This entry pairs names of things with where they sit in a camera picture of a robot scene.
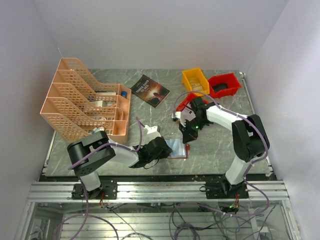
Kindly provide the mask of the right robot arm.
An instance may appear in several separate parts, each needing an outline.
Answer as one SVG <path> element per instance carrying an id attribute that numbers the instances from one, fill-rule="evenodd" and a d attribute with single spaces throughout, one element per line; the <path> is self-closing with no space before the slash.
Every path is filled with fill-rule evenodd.
<path id="1" fill-rule="evenodd" d="M 232 134 L 235 157 L 220 186 L 221 194 L 226 198 L 238 192 L 251 165 L 265 159 L 270 149 L 270 142 L 261 118 L 257 114 L 245 115 L 222 107 L 215 100 L 209 103 L 199 96 L 190 103 L 189 110 L 175 111 L 173 120 L 179 121 L 182 141 L 188 143 L 198 138 L 198 132 L 211 124 L 218 124 Z"/>

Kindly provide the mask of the red leather card holder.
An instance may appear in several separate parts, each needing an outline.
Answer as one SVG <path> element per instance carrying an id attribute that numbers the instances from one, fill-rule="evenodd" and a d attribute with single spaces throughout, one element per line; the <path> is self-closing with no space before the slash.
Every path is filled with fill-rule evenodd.
<path id="1" fill-rule="evenodd" d="M 187 143 L 183 143 L 183 140 L 181 138 L 166 139 L 165 142 L 172 150 L 172 152 L 167 157 L 168 159 L 188 158 L 190 146 Z"/>

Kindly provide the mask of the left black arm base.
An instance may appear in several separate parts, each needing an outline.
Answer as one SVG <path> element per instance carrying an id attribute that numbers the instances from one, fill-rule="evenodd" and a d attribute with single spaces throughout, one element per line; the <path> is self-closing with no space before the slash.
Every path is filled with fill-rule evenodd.
<path id="1" fill-rule="evenodd" d="M 102 185 L 94 190 L 87 190 L 89 200 L 115 200 L 117 198 L 118 185 L 115 182 L 102 182 Z M 72 200 L 85 200 L 85 190 L 81 183 L 73 186 Z"/>

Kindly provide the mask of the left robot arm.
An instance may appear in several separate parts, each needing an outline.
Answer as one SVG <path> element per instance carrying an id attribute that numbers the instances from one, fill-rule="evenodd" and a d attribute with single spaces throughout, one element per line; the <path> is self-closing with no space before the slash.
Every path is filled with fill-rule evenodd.
<path id="1" fill-rule="evenodd" d="M 73 186 L 73 200 L 117 198 L 117 184 L 101 181 L 97 170 L 106 163 L 120 163 L 132 169 L 144 168 L 152 161 L 166 159 L 173 152 L 165 139 L 156 136 L 145 145 L 128 147 L 98 131 L 67 146 L 70 169 L 81 183 Z"/>

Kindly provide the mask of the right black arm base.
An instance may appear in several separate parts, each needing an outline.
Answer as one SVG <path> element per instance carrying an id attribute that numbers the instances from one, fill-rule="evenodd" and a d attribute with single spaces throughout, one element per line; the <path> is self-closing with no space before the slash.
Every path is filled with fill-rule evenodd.
<path id="1" fill-rule="evenodd" d="M 247 199 L 249 197 L 247 185 L 241 182 L 231 185 L 228 181 L 206 182 L 199 188 L 207 199 Z"/>

